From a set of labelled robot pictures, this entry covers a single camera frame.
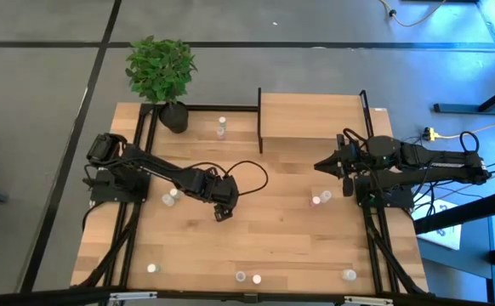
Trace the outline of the white printed sheet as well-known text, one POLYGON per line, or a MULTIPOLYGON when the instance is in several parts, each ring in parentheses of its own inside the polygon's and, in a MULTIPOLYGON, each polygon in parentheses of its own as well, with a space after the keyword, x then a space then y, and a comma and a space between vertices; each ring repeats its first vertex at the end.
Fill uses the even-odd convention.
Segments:
MULTIPOLYGON (((414 210, 412 218, 418 220, 428 216, 428 211, 431 208, 431 197, 429 195, 416 195, 414 197, 414 210)), ((457 205, 448 201, 435 200, 431 214, 441 213, 447 209, 455 208, 457 205)), ((457 251, 460 248, 461 226, 454 225, 452 227, 437 229, 427 233, 418 234, 418 238, 432 242, 441 247, 457 251)))

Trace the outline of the black aluminium table frame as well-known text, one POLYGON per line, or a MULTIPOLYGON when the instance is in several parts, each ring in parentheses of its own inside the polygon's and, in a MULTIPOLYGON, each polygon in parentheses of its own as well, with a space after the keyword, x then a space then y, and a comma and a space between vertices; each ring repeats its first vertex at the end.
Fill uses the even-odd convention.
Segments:
POLYGON ((162 202, 169 182, 155 178, 141 206, 134 242, 118 255, 113 283, 129 289, 372 295, 375 292, 361 209, 342 197, 340 182, 314 170, 335 148, 330 139, 270 139, 259 151, 252 106, 197 105, 189 128, 175 134, 139 121, 139 105, 116 107, 111 131, 151 143, 155 155, 180 166, 214 162, 241 191, 233 216, 217 222, 212 206, 189 197, 162 202), (218 139, 219 118, 226 118, 218 139), (316 207, 313 196, 332 198, 316 207), (147 266, 158 264, 159 273, 147 266), (357 273, 344 281, 344 269, 357 273), (247 278, 237 282, 235 274, 247 278), (254 275, 262 281, 252 282, 254 275))

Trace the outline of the green plant in black pot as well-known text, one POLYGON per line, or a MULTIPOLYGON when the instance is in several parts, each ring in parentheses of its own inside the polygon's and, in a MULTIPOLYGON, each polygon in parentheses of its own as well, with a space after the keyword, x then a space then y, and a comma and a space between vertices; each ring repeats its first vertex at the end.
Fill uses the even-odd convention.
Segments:
POLYGON ((179 100, 187 94, 192 73, 197 71, 191 46, 181 40, 156 40, 148 36, 130 43, 126 58, 130 90, 152 104, 162 104, 159 120, 173 133, 188 128, 189 111, 179 100))

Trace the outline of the wooden shelf black frame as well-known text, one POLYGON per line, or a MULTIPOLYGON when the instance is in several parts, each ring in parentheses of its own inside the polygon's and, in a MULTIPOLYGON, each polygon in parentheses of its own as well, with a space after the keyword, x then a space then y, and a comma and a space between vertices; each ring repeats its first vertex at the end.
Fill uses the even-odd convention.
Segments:
POLYGON ((266 139, 334 139, 345 128, 373 135, 367 92, 357 95, 265 93, 258 89, 259 151, 266 139))

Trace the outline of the silver bracket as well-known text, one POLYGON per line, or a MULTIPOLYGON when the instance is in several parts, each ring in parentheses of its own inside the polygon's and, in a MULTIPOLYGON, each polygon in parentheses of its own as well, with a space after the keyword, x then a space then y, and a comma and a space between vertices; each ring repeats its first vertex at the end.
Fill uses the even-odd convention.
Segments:
POLYGON ((394 303, 386 298, 345 296, 341 306, 394 306, 394 303))
POLYGON ((157 292, 113 292, 110 294, 109 302, 126 302, 131 300, 145 300, 157 298, 157 292))

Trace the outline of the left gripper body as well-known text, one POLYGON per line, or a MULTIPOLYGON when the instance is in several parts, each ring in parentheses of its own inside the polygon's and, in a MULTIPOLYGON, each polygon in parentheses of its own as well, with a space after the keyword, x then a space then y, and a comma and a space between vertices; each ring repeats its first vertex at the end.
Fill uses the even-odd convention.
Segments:
POLYGON ((207 201, 226 208, 235 208, 239 190, 235 179, 230 175, 224 177, 216 173, 207 173, 207 201))

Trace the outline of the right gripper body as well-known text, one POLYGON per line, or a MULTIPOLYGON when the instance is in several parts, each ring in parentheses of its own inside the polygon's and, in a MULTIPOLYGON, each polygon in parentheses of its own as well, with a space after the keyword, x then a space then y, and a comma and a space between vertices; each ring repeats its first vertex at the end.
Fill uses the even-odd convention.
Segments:
POLYGON ((356 172, 356 164, 361 162, 361 146, 365 144, 365 139, 338 134, 337 143, 337 175, 339 179, 343 179, 356 172))

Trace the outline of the black crossbar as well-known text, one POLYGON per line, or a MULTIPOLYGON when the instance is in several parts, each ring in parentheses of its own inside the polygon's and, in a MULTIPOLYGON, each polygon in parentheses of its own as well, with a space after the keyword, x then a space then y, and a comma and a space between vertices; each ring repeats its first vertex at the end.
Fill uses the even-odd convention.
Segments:
MULTIPOLYGON (((195 299, 219 300, 244 303, 242 296, 251 292, 186 292, 186 291, 126 291, 120 286, 79 287, 68 289, 0 294, 0 306, 80 306, 91 303, 109 302, 113 292, 157 292, 153 299, 195 299)), ((376 295, 350 294, 306 294, 306 293, 258 293, 259 302, 333 303, 341 306, 345 296, 392 299, 394 306, 495 306, 495 303, 482 303, 468 300, 436 297, 431 294, 381 292, 376 295)))

